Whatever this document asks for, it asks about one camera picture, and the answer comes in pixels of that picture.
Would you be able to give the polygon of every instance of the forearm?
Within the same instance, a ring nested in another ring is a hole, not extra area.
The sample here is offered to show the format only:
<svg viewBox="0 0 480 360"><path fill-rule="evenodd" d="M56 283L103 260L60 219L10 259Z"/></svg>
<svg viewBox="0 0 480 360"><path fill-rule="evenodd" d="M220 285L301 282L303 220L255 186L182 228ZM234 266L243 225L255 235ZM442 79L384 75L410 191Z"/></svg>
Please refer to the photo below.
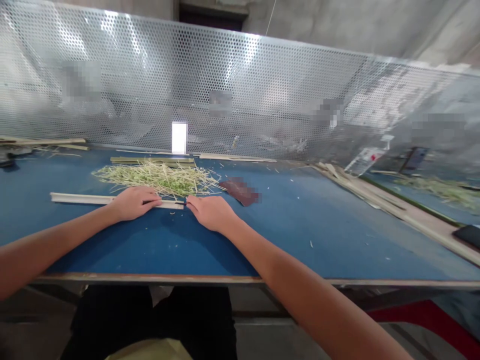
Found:
<svg viewBox="0 0 480 360"><path fill-rule="evenodd" d="M225 228L223 234L330 357L411 359L386 331L343 294L242 220Z"/></svg>
<svg viewBox="0 0 480 360"><path fill-rule="evenodd" d="M0 247L0 300L96 233L118 222L108 206Z"/></svg>

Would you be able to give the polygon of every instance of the blue table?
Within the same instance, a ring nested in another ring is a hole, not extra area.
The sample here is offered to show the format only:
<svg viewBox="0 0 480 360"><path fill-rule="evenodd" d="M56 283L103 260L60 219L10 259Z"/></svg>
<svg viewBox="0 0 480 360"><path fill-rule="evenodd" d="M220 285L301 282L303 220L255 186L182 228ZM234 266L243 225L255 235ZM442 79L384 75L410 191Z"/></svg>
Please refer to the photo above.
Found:
<svg viewBox="0 0 480 360"><path fill-rule="evenodd" d="M111 149L62 152L81 157L36 154L35 160L17 161L16 170L0 170L0 245L92 211L96 206L53 203L50 192L109 195L111 184L91 172L108 165L111 156L141 156ZM224 179L243 177L257 188L261 203L249 207L222 196L256 231L334 284L480 288L480 268L312 168L291 169L282 162L195 161ZM61 258L40 279L261 281L226 238L201 226L186 208L153 209L114 225Z"/></svg>

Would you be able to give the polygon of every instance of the finger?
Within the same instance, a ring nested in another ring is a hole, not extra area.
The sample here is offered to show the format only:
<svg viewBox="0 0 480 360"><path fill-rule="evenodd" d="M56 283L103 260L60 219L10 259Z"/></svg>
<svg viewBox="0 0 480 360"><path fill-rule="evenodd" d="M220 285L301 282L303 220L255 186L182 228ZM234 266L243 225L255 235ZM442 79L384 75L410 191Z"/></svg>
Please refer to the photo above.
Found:
<svg viewBox="0 0 480 360"><path fill-rule="evenodd" d="M143 194L141 199L145 201L155 201L155 200L162 200L162 198L156 194L146 193Z"/></svg>
<svg viewBox="0 0 480 360"><path fill-rule="evenodd" d="M150 186L137 186L136 189L141 191L141 192L149 193L149 194L156 194L157 193L157 191L153 187L150 187Z"/></svg>
<svg viewBox="0 0 480 360"><path fill-rule="evenodd" d="M199 197L190 195L189 197L186 198L187 204L192 204L197 210L200 207L201 200Z"/></svg>
<svg viewBox="0 0 480 360"><path fill-rule="evenodd" d="M144 214L150 210L150 209L153 209L154 207L156 206L160 206L162 205L162 201L161 200L155 200L155 201L150 201L150 202L147 202L145 205L142 205L141 208L144 210Z"/></svg>
<svg viewBox="0 0 480 360"><path fill-rule="evenodd" d="M191 212L193 213L193 215L195 215L195 217L197 217L199 215L199 211L195 208L195 206L193 206L192 204L187 204L186 205L187 208L189 208L191 210Z"/></svg>

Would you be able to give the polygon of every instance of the concrete wall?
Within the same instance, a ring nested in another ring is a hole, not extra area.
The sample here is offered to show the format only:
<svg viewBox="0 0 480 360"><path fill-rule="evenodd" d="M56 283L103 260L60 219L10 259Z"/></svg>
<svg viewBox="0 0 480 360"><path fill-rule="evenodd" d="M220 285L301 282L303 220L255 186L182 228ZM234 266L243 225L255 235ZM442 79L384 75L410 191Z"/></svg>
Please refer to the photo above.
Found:
<svg viewBox="0 0 480 360"><path fill-rule="evenodd" d="M87 8L127 13L163 20L176 18L175 0L52 0Z"/></svg>
<svg viewBox="0 0 480 360"><path fill-rule="evenodd" d="M247 33L432 64L480 63L478 0L257 0L246 6Z"/></svg>

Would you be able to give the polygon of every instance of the dark pants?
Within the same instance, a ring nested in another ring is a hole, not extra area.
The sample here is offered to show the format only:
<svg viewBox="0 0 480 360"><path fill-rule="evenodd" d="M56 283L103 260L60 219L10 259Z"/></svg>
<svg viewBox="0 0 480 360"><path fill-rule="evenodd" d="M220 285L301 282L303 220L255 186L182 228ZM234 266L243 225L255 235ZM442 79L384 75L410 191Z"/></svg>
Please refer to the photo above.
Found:
<svg viewBox="0 0 480 360"><path fill-rule="evenodd" d="M62 360L104 360L145 339L180 340L197 359L236 359L226 287L176 286L152 307L148 286L90 285L71 323Z"/></svg>

